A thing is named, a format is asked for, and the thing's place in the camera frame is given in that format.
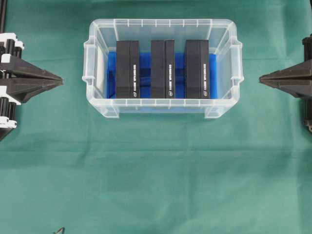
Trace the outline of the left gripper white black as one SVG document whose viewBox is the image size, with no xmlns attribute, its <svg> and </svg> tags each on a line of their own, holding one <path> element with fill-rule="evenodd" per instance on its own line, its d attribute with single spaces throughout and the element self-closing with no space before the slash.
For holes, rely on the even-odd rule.
<svg viewBox="0 0 312 234">
<path fill-rule="evenodd" d="M 13 33 L 0 37 L 0 138 L 17 127 L 16 107 L 34 96 L 63 85 L 62 78 L 21 59 L 24 44 Z M 58 81 L 16 81 L 17 78 L 40 78 Z"/>
</svg>

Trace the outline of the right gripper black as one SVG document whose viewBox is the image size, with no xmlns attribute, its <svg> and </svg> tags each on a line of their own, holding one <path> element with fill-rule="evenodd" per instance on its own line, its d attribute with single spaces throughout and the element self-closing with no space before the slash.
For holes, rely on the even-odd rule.
<svg viewBox="0 0 312 234">
<path fill-rule="evenodd" d="M 312 59 L 312 35 L 302 40 L 304 45 L 304 61 Z M 285 69 L 275 71 L 273 73 L 263 75 L 259 78 L 262 84 L 272 88 L 279 89 L 294 97 L 311 97 L 312 82 L 311 81 L 269 81 L 274 79 L 312 79 L 312 70 L 294 70 Z M 304 124 L 309 132 L 312 132 L 312 99 L 308 98 L 304 101 Z"/>
</svg>

